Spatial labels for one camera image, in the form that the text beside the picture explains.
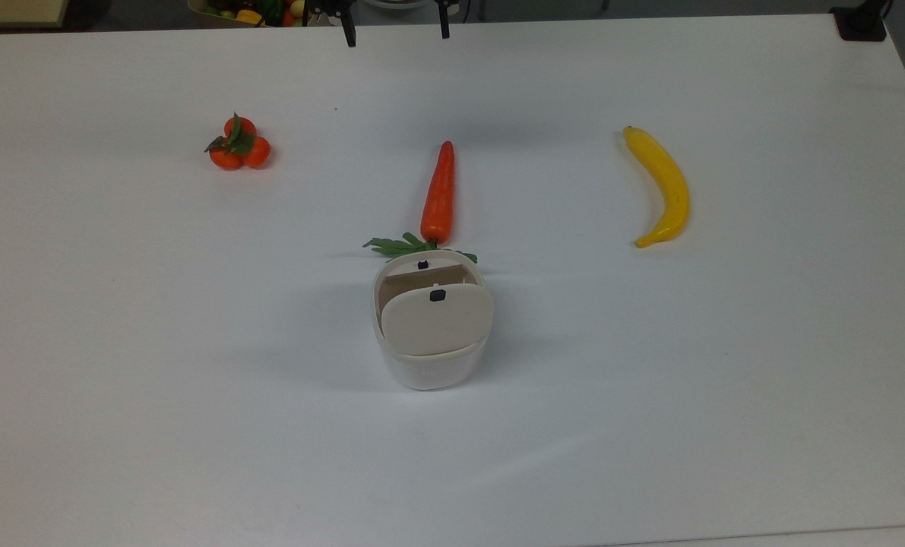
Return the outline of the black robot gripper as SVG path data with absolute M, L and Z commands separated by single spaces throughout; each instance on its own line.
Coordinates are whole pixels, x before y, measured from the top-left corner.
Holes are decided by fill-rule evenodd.
M 350 10 L 357 1 L 306 1 L 307 6 L 314 13 L 326 13 L 331 17 L 337 17 L 340 20 L 341 27 L 344 31 L 348 48 L 357 46 L 356 28 Z M 449 14 L 456 14 L 459 10 L 460 1 L 437 0 L 437 1 L 364 1 L 372 7 L 379 9 L 391 10 L 410 10 L 424 7 L 426 5 L 435 5 L 438 8 L 439 28 L 441 28 L 441 38 L 448 40 L 450 38 L 450 18 Z

